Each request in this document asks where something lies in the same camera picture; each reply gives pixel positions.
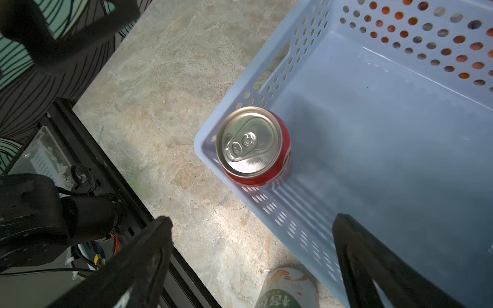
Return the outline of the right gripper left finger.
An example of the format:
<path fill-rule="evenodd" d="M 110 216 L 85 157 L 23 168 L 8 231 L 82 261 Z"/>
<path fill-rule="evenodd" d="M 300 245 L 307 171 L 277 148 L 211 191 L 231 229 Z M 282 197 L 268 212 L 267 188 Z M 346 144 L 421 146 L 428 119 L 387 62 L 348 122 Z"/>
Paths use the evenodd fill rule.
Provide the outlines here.
<path fill-rule="evenodd" d="M 115 307 L 129 293 L 128 307 L 157 307 L 173 250 L 173 223 L 160 216 L 100 271 L 50 307 Z"/>

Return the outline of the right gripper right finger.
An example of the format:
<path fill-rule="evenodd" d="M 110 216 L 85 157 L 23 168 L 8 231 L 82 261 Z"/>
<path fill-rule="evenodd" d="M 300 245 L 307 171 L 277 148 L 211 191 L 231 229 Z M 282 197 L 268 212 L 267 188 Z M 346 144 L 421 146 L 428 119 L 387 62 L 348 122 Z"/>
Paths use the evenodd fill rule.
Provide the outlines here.
<path fill-rule="evenodd" d="M 462 307 L 424 278 L 348 214 L 338 214 L 333 237 L 351 307 Z"/>

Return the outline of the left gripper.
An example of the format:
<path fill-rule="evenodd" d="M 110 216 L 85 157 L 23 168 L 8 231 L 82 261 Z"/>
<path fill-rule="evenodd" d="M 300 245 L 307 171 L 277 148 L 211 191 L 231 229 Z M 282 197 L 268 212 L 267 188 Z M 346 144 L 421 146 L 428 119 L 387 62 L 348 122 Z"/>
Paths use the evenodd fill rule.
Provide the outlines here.
<path fill-rule="evenodd" d="M 61 73 L 140 14 L 136 1 L 1 1 L 1 37 L 22 45 L 40 71 Z"/>

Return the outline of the green gold-top can front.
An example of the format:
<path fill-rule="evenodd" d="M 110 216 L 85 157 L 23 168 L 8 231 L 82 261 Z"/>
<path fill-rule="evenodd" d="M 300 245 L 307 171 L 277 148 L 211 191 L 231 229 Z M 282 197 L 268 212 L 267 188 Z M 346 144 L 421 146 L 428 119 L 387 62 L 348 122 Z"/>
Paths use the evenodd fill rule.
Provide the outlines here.
<path fill-rule="evenodd" d="M 309 276 L 294 268 L 272 270 L 263 284 L 255 308 L 320 307 L 318 293 Z"/>

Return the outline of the red cola can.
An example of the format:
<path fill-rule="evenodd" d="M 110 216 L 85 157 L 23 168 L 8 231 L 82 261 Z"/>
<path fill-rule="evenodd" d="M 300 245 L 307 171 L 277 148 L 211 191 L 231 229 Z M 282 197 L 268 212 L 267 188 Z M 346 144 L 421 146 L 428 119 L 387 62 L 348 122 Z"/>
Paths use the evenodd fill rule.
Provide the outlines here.
<path fill-rule="evenodd" d="M 216 154 L 225 174 L 246 187 L 282 186 L 292 171 L 291 137 L 284 121 L 261 107 L 244 107 L 220 126 Z"/>

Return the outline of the orange Fanta can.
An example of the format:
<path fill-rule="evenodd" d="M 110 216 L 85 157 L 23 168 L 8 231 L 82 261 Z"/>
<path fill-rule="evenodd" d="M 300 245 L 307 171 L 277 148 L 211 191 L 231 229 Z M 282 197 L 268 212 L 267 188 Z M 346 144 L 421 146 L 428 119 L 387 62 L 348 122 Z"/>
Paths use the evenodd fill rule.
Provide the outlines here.
<path fill-rule="evenodd" d="M 492 96 L 492 1 L 358 1 L 351 15 L 386 57 L 457 91 Z"/>

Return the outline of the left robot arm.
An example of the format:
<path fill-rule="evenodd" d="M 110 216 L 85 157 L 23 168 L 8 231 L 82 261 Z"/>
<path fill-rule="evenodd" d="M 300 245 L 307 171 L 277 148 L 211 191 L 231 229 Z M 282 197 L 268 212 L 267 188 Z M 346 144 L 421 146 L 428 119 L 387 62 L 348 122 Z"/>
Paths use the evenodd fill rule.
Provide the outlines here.
<path fill-rule="evenodd" d="M 115 1 L 105 14 L 91 5 L 70 35 L 52 36 L 34 1 L 1 2 L 1 34 L 24 46 L 35 69 L 18 89 L 1 93 L 1 135 L 19 138 L 44 117 L 57 98 L 77 100 L 109 55 L 107 39 L 139 18 L 135 1 Z M 1 177 L 1 269 L 39 266 L 68 247 L 105 237 L 118 222 L 118 208 L 106 196 L 69 192 L 50 177 Z"/>

